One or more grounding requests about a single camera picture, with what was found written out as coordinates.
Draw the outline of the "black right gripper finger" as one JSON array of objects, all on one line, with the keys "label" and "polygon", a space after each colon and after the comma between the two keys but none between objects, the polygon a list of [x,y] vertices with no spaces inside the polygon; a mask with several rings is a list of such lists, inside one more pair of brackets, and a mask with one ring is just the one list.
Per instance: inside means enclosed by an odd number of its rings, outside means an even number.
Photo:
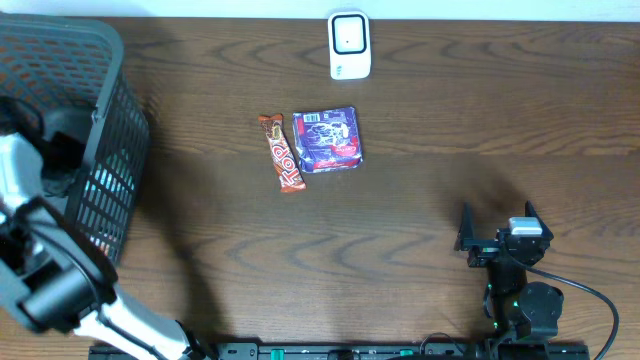
[{"label": "black right gripper finger", "polygon": [[456,251],[469,251],[474,241],[475,235],[471,207],[468,203],[464,203],[454,249]]},{"label": "black right gripper finger", "polygon": [[525,216],[526,217],[532,217],[535,218],[538,221],[539,224],[539,228],[540,228],[540,234],[539,236],[541,238],[544,238],[548,241],[551,241],[554,239],[554,235],[551,232],[551,230],[548,228],[548,226],[544,223],[544,221],[541,219],[541,217],[538,215],[537,211],[535,210],[535,207],[533,205],[533,203],[530,200],[527,200],[525,205]]}]

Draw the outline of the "purple snack packet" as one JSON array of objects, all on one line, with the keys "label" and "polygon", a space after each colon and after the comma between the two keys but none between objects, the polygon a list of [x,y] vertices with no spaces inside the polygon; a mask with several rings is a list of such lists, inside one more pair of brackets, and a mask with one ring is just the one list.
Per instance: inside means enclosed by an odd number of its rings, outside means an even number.
[{"label": "purple snack packet", "polygon": [[363,161],[356,109],[353,106],[292,114],[299,167],[315,174],[358,167]]}]

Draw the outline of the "orange chocolate bar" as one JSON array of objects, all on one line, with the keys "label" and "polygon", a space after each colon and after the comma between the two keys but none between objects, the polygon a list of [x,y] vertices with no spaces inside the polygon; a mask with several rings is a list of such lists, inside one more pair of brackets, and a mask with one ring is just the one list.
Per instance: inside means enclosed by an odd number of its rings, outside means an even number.
[{"label": "orange chocolate bar", "polygon": [[283,193],[306,189],[306,183],[296,165],[292,150],[283,131],[283,115],[259,116],[259,124],[265,132],[274,169]]}]

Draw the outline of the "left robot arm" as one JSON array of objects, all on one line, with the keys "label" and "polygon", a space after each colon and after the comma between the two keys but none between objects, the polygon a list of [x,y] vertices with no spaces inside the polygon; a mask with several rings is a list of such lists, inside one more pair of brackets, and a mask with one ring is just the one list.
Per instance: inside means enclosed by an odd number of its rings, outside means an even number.
[{"label": "left robot arm", "polygon": [[127,294],[111,261],[43,196],[42,157],[21,135],[1,138],[1,305],[35,333],[106,342],[136,359],[215,359],[176,320]]}]

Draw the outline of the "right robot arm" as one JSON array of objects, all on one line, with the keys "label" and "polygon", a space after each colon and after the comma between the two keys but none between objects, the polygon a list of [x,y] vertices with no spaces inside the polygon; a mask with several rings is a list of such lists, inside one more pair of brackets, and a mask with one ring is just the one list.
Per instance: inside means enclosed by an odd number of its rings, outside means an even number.
[{"label": "right robot arm", "polygon": [[544,282],[530,282],[527,272],[540,261],[554,235],[531,202],[525,214],[512,217],[491,239],[475,235],[469,204],[463,205],[456,249],[468,254],[471,268],[484,268],[488,284],[484,312],[494,334],[470,347],[465,356],[478,359],[549,359],[549,340],[558,334],[564,295]]}]

